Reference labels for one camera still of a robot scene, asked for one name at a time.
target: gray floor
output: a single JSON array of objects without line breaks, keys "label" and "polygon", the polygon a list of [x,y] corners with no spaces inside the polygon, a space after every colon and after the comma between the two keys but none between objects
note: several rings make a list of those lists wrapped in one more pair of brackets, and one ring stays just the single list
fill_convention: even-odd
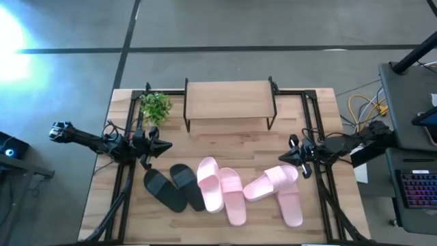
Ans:
[{"label": "gray floor", "polygon": [[[50,142],[47,134],[60,120],[100,132],[120,54],[4,55],[2,48],[122,47],[133,3],[0,0],[0,31],[7,34],[0,38],[0,131],[28,142],[28,158],[56,170],[39,197],[27,198],[12,245],[76,240],[96,155],[78,145]],[[436,30],[436,21],[422,0],[143,0],[132,47],[418,44]],[[21,26],[18,33],[16,26]],[[120,87],[150,82],[155,88],[182,88],[185,77],[237,81],[273,76],[280,87],[333,87],[340,94],[378,79],[379,63],[397,61],[408,52],[130,54]],[[422,62],[435,60],[432,51]],[[373,97],[380,86],[377,82],[338,96],[340,113],[352,119],[349,96]],[[357,111],[361,103],[354,101],[352,108]],[[390,124],[389,116],[383,120]],[[345,131],[352,129],[345,126]],[[363,196],[363,204],[377,241],[432,245],[437,240],[389,226],[393,208],[388,199]]]}]

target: rgb keyboard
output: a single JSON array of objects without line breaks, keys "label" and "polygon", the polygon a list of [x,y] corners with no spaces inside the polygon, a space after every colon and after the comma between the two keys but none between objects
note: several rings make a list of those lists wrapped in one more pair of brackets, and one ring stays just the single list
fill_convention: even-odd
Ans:
[{"label": "rgb keyboard", "polygon": [[437,208],[437,170],[428,174],[402,172],[398,178],[407,208]]}]

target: black stand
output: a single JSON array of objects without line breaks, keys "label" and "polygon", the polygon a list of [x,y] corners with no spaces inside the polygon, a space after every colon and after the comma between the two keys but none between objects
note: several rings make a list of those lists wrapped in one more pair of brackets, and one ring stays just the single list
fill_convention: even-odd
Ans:
[{"label": "black stand", "polygon": [[400,62],[396,63],[393,66],[393,72],[399,75],[403,74],[411,65],[428,54],[435,46],[437,46],[437,31],[423,41],[417,48],[412,50]]}]

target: desk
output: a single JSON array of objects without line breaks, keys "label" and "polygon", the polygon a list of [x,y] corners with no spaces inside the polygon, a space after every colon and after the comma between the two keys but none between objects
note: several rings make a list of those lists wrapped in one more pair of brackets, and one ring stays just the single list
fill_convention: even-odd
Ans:
[{"label": "desk", "polygon": [[[316,89],[320,113],[326,133],[342,131],[333,89]],[[132,90],[115,90],[109,107],[108,119],[124,126],[128,115]],[[220,167],[234,168],[243,185],[259,177],[265,169],[287,165],[278,156],[287,152],[291,133],[303,138],[306,126],[302,101],[298,96],[275,96],[277,118],[270,131],[265,119],[215,119],[192,122],[190,133],[184,126],[183,96],[170,96],[174,106],[167,122],[160,127],[160,139],[170,141],[173,147],[159,158],[152,159],[154,168],[170,178],[169,168],[185,163],[193,170],[206,156],[216,158]],[[110,160],[99,156],[96,168]],[[83,215],[79,240],[89,236],[109,209],[113,192],[116,165],[100,170],[92,179],[87,205]],[[358,192],[352,166],[338,162],[333,167],[341,207],[363,236],[369,238],[363,204]],[[137,162],[133,181],[125,243],[130,244],[290,244],[326,242],[320,212],[315,177],[300,178],[300,201],[303,225],[287,227],[275,196],[257,202],[246,202],[247,222],[241,227],[229,225],[225,211],[210,214],[196,213],[189,205],[182,213],[173,213],[155,200],[143,186],[145,170]],[[118,228],[119,217],[115,218]],[[335,220],[330,214],[335,231]]]}]

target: potted plant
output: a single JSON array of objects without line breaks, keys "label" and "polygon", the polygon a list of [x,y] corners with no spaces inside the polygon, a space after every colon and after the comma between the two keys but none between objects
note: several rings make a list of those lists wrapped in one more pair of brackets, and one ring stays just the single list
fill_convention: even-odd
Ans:
[{"label": "potted plant", "polygon": [[169,111],[173,106],[170,97],[164,93],[149,93],[141,95],[141,112],[144,114],[143,124],[148,126],[160,126],[169,117]]}]

